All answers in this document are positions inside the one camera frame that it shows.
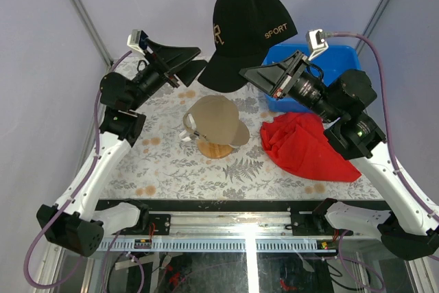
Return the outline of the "tan baseball cap with logo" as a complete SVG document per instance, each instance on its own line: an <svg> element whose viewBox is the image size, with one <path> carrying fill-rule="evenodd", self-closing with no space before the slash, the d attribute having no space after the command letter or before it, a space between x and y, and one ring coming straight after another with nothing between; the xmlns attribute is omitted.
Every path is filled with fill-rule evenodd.
<svg viewBox="0 0 439 293"><path fill-rule="evenodd" d="M238 148L250 139L249 129L240 120L237 106L222 95L200 98L184 116L189 113L195 119L197 131L206 137L206 142Z"/></svg>

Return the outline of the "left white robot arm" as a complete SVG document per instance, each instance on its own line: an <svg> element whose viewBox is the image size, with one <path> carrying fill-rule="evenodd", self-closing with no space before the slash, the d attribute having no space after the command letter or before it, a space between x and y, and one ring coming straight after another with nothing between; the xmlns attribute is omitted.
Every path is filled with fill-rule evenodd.
<svg viewBox="0 0 439 293"><path fill-rule="evenodd" d="M124 200L98 211L99 197L111 171L141 135L146 116L137 109L165 84L189 86L206 66L197 58L197 47L170 47L148 38L128 45L142 55L144 68L132 79L116 71L102 78L98 102L106 109L95 146L55 204L42 205L36 214L48 242L83 257L90 257L106 236L124 229L140 235L149 229L147 205Z"/></svg>

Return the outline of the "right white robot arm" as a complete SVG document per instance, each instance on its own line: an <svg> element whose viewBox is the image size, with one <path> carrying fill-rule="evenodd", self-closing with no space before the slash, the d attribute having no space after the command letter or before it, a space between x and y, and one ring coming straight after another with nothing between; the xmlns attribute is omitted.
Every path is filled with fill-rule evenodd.
<svg viewBox="0 0 439 293"><path fill-rule="evenodd" d="M411 178L400 177L402 169L388 149L390 140L365 113L377 98L369 77L348 69L325 85L311 73L313 66L304 53L295 51L281 62L239 74L264 93L290 97L329 123L324 131L329 145L368 178L389 206L377 211L327 198L314 211L314 229L324 235L340 229L375 238L406 261L433 255L438 250L438 206Z"/></svg>

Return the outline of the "black cap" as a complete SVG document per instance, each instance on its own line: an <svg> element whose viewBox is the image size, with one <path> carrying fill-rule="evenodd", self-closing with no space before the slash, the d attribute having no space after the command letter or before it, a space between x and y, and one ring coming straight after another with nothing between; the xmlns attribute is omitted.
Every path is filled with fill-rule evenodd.
<svg viewBox="0 0 439 293"><path fill-rule="evenodd" d="M271 47L297 34L280 0L216 0L215 52L198 82L219 93L235 92L248 83L242 69L262 65Z"/></svg>

